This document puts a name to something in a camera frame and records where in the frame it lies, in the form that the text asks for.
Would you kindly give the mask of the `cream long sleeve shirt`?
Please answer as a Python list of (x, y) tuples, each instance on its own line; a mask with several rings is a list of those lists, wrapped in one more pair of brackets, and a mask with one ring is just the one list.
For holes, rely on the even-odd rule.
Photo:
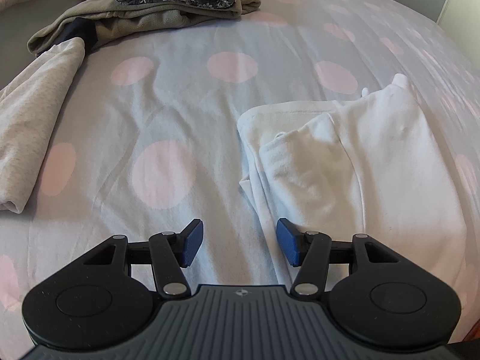
[(275, 228), (348, 241), (366, 233), (460, 290), (467, 226), (439, 145), (402, 74), (354, 101), (285, 102), (251, 108), (237, 122), (253, 205), (277, 278), (293, 271)]

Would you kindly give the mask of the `polka dot bed sheet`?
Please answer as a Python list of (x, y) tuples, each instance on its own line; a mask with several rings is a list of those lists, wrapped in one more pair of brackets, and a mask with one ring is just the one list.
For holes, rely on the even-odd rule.
[(32, 348), (21, 303), (115, 234), (202, 219), (191, 284), (288, 282), (240, 186), (236, 123), (264, 104), (416, 86), (469, 212), (455, 340), (479, 320), (479, 71), (433, 21), (391, 0), (261, 0), (238, 20), (114, 41), (85, 58), (23, 213), (1, 213), (1, 357)]

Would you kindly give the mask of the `light grey folded garment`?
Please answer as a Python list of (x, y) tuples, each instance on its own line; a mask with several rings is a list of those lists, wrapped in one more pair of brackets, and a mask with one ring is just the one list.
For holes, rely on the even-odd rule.
[(23, 212), (59, 111), (85, 57), (75, 37), (51, 47), (1, 90), (1, 209)]

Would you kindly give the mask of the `beige folded garment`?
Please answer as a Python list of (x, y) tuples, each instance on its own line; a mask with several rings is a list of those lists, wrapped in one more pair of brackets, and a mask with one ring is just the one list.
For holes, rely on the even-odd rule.
[(62, 41), (59, 36), (75, 18), (92, 20), (98, 41), (92, 50), (134, 33), (191, 27), (208, 20), (235, 20), (260, 8), (260, 0), (238, 0), (226, 10), (200, 9), (171, 3), (126, 5), (116, 0), (85, 0), (67, 9), (52, 24), (33, 34), (28, 51), (40, 55)]

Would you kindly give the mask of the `cream door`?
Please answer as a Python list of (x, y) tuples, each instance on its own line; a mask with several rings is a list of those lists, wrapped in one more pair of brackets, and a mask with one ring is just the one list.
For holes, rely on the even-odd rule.
[(439, 26), (455, 42), (479, 42), (479, 0), (447, 0)]

